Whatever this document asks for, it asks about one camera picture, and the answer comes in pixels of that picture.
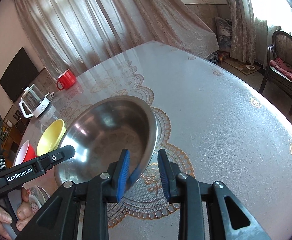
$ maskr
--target human hand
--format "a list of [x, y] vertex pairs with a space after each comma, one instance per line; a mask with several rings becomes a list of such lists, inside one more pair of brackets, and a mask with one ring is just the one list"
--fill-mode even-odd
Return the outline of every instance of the human hand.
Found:
[[[33, 212], [29, 203], [29, 194], [25, 188], [21, 188], [21, 197], [23, 201], [17, 209], [18, 222], [16, 224], [16, 227], [19, 231], [21, 231], [33, 217]], [[11, 240], [7, 231], [3, 227], [2, 222], [10, 224], [12, 222], [12, 218], [0, 207], [0, 235], [8, 240]]]

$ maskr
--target metal screw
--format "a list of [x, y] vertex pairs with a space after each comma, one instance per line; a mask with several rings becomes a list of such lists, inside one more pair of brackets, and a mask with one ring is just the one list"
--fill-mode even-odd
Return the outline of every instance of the metal screw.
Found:
[[186, 173], [181, 172], [181, 173], [178, 173], [177, 177], [179, 179], [187, 179], [188, 176]]
[[68, 180], [68, 181], [66, 181], [65, 183], [64, 183], [64, 187], [71, 187], [73, 185], [73, 182], [72, 181], [70, 181], [70, 180]]
[[109, 174], [107, 172], [104, 172], [101, 174], [101, 178], [102, 179], [108, 179], [109, 178]]
[[216, 181], [214, 182], [214, 186], [217, 188], [223, 188], [224, 187], [224, 183], [221, 181]]

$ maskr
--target stainless steel basin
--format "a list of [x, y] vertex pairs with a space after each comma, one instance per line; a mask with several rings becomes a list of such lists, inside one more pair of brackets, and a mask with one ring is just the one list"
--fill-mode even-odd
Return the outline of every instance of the stainless steel basin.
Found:
[[157, 123], [150, 106], [131, 96], [107, 98], [78, 116], [58, 147], [72, 145], [75, 156], [54, 168], [60, 186], [71, 180], [82, 183], [105, 172], [119, 159], [123, 148], [130, 152], [129, 189], [142, 175], [154, 153]]

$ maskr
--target blue rubber tip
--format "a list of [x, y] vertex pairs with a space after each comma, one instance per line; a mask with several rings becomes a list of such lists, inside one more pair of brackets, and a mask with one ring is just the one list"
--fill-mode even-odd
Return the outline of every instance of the blue rubber tip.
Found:
[[163, 158], [160, 153], [158, 153], [157, 162], [158, 162], [160, 180], [162, 181], [164, 197], [166, 198], [167, 201], [169, 201], [171, 197], [170, 190], [169, 190], [169, 181], [168, 181], [168, 177], [165, 171]]
[[117, 198], [118, 202], [124, 196], [125, 188], [126, 188], [126, 181], [128, 178], [130, 158], [129, 158], [129, 151], [127, 149], [125, 149], [125, 151], [126, 151], [125, 157], [124, 157], [123, 165], [122, 165], [121, 171], [119, 173], [119, 179], [118, 179], [118, 188], [117, 188], [117, 194], [116, 194], [116, 198]]

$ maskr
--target glass kettle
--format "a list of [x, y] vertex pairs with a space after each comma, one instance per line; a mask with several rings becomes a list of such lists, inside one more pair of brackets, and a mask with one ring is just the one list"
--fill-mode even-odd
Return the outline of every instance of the glass kettle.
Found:
[[[49, 99], [39, 91], [35, 84], [32, 84], [30, 87], [25, 88], [25, 93], [21, 96], [19, 107], [24, 117], [39, 117], [42, 112], [45, 111], [49, 102]], [[26, 114], [23, 105], [27, 108], [30, 114]]]

